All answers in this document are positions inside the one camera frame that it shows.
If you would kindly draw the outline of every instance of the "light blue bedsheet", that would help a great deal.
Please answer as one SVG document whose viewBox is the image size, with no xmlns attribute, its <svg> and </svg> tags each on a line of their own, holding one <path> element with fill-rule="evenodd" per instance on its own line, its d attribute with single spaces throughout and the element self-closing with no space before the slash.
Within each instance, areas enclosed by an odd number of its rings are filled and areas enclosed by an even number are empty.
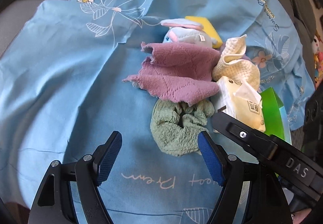
<svg viewBox="0 0 323 224">
<path fill-rule="evenodd" d="M 200 155 L 160 152 L 149 127 L 156 98 L 122 79 L 139 71 L 142 41 L 163 40 L 161 19 L 207 17 L 223 40 L 248 35 L 261 88 L 274 87 L 296 129 L 314 86 L 293 23 L 277 0 L 266 2 L 274 19 L 259 0 L 93 1 L 43 2 L 0 59 L 0 196 L 31 207 L 52 160 L 76 161 L 118 130 L 123 146 L 100 187 L 114 222 L 206 223 L 220 187 Z M 213 137 L 228 153 L 255 161 Z M 73 197 L 85 223 L 75 185 Z M 243 204 L 237 221 L 242 215 Z"/>
</svg>

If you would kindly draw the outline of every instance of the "wrinkled fabric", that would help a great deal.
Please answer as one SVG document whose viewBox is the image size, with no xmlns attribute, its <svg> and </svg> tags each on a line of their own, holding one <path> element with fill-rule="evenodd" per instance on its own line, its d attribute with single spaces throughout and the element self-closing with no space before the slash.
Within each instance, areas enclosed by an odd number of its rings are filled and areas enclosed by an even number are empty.
<svg viewBox="0 0 323 224">
<path fill-rule="evenodd" d="M 199 150 L 197 135 L 214 113 L 213 104 L 202 100 L 189 107 L 187 103 L 158 100 L 152 110 L 150 130 L 159 149 L 173 156 Z"/>
<path fill-rule="evenodd" d="M 260 72 L 257 66 L 253 65 L 245 57 L 245 37 L 230 38 L 225 43 L 218 64 L 212 70 L 212 78 L 217 82 L 225 76 L 241 85 L 245 80 L 253 89 L 258 90 L 260 85 Z"/>
<path fill-rule="evenodd" d="M 175 157 L 159 150 L 150 131 L 156 98 L 122 79 L 140 70 L 146 57 L 140 52 L 143 40 L 163 41 L 168 28 L 158 25 L 161 20 L 206 17 L 222 40 L 247 34 L 250 59 L 260 51 L 272 55 L 260 70 L 260 87 L 275 89 L 296 129 L 314 85 L 292 21 L 278 0 L 266 3 L 274 22 L 259 0 L 43 2 L 0 59 L 1 198 L 31 207 L 53 160 L 77 161 L 119 130 L 122 148 L 99 187 L 112 220 L 206 223 L 221 188 L 211 181 L 200 155 Z M 211 134 L 227 153 L 256 162 L 226 137 Z M 72 195 L 84 224 L 74 184 Z M 235 223 L 241 222 L 246 197 Z"/>
<path fill-rule="evenodd" d="M 215 95 L 219 87 L 211 82 L 211 72 L 219 61 L 217 50 L 184 42 L 142 44 L 151 52 L 138 75 L 129 75 L 132 82 L 152 96 L 189 106 Z"/>
</svg>

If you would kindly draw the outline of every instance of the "purple towel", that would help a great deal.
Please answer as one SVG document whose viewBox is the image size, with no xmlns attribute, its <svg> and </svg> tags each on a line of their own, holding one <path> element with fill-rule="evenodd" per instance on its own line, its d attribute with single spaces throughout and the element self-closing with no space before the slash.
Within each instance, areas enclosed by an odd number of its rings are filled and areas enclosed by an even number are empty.
<svg viewBox="0 0 323 224">
<path fill-rule="evenodd" d="M 192 106 L 215 95 L 219 87 L 211 82 L 211 72 L 218 63 L 220 53 L 212 48 L 183 42 L 142 43 L 142 51 L 151 53 L 131 81 L 152 96 L 174 103 Z"/>
</svg>

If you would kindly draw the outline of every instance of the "blue gripper pad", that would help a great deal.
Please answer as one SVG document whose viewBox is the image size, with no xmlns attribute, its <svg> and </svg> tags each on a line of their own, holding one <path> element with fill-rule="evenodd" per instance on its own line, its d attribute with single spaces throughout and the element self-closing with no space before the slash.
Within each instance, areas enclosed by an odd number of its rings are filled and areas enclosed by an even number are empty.
<svg viewBox="0 0 323 224">
<path fill-rule="evenodd" d="M 202 132 L 197 136 L 197 144 L 213 181 L 217 182 L 219 186 L 223 186 L 225 178 L 222 171 L 222 164 Z"/>
<path fill-rule="evenodd" d="M 122 146 L 122 135 L 119 132 L 116 132 L 116 134 L 117 135 L 110 143 L 100 163 L 98 164 L 99 168 L 96 177 L 96 186 L 100 186 L 102 182 L 108 179 L 112 166 L 117 158 L 117 155 L 119 154 L 120 148 Z"/>
</svg>

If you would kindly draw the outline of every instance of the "tissue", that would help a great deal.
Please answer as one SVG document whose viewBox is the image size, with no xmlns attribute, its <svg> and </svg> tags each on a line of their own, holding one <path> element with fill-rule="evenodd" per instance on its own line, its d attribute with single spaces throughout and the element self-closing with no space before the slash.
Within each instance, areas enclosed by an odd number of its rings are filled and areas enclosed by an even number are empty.
<svg viewBox="0 0 323 224">
<path fill-rule="evenodd" d="M 219 92 L 211 97 L 215 113 L 225 112 L 242 123 L 261 132 L 266 130 L 261 95 L 245 80 L 238 85 L 226 76 L 216 82 Z"/>
</svg>

